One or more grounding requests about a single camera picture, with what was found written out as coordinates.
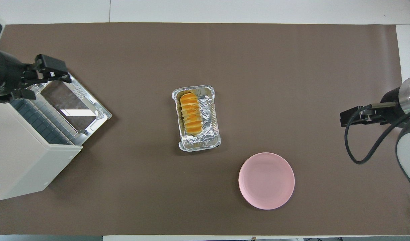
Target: plate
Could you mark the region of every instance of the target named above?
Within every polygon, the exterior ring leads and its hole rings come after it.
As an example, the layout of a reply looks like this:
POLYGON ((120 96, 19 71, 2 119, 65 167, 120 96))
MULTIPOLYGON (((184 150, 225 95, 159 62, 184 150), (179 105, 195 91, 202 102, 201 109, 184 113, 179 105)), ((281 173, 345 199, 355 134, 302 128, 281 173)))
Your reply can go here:
POLYGON ((258 209, 284 205, 295 186, 294 173, 277 154, 262 152, 248 158, 239 172, 239 188, 245 200, 258 209))

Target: black cable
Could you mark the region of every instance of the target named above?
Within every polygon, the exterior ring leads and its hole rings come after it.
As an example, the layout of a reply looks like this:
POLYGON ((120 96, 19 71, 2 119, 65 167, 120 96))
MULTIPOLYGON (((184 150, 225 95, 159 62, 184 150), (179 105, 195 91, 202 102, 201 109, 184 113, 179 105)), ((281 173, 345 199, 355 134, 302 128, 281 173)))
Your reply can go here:
POLYGON ((381 136, 379 136, 378 140, 376 140, 375 144, 373 145, 373 147, 370 149, 370 151, 367 153, 367 155, 364 157, 364 159, 362 160, 357 160, 355 159, 355 157, 353 156, 352 152, 350 151, 349 148, 349 144, 347 142, 347 133, 349 131, 349 127, 353 122, 353 119, 355 119, 355 117, 364 110, 370 110, 372 108, 372 105, 366 105, 364 107, 361 107, 360 109, 356 110, 355 113, 352 114, 352 116, 349 118, 349 120, 346 123, 346 129, 344 130, 344 145, 346 147, 346 151, 347 154, 349 155, 349 157, 351 158, 351 160, 356 163, 356 164, 364 164, 366 163, 371 157, 372 155, 375 153, 376 149, 378 149, 379 145, 382 143, 382 141, 385 139, 385 137, 388 136, 388 134, 397 126, 399 125, 401 122, 407 120, 410 118, 410 113, 405 114, 404 116, 401 116, 400 118, 398 118, 396 120, 396 122, 394 122, 393 124, 391 124, 382 134, 381 136))

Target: bread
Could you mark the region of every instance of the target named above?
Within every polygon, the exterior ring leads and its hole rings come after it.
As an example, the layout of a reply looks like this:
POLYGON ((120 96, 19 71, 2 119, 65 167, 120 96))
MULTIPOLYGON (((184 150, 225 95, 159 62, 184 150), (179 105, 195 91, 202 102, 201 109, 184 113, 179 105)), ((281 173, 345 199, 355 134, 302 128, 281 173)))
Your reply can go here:
POLYGON ((187 93, 179 99, 181 103, 182 119, 187 134, 197 135, 202 132, 202 116, 200 116, 199 102, 194 93, 187 93))

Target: foil lining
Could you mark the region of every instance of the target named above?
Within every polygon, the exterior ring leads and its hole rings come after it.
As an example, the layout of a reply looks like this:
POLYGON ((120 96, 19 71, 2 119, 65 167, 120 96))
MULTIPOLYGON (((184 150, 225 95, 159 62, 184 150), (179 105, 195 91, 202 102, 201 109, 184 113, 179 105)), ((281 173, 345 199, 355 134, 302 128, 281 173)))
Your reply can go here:
POLYGON ((177 108, 179 136, 181 138, 178 145, 183 151, 201 151, 215 148, 221 144, 217 116, 215 114, 214 97, 214 88, 210 85, 179 88, 172 93, 172 98, 177 108), (188 135, 185 131, 181 104, 179 102, 179 98, 181 98, 182 95, 190 92, 193 92, 197 96, 200 115, 202 116, 202 132, 195 136, 188 135))

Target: brown paper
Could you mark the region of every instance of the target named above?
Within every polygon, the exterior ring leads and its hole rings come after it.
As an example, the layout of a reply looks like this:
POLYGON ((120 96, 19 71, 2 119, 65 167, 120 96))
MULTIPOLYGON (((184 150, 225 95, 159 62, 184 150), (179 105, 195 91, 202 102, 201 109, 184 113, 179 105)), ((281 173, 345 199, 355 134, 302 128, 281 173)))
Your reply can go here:
MULTIPOLYGON (((9 25, 0 50, 66 61, 113 114, 44 191, 0 201, 0 234, 410 235, 397 133, 359 166, 339 123, 401 84, 395 26, 9 25), (199 84, 216 90, 222 144, 185 153, 171 93, 199 84), (240 194, 239 170, 259 152, 293 168, 281 208, 240 194)), ((358 158, 384 128, 351 128, 358 158)))

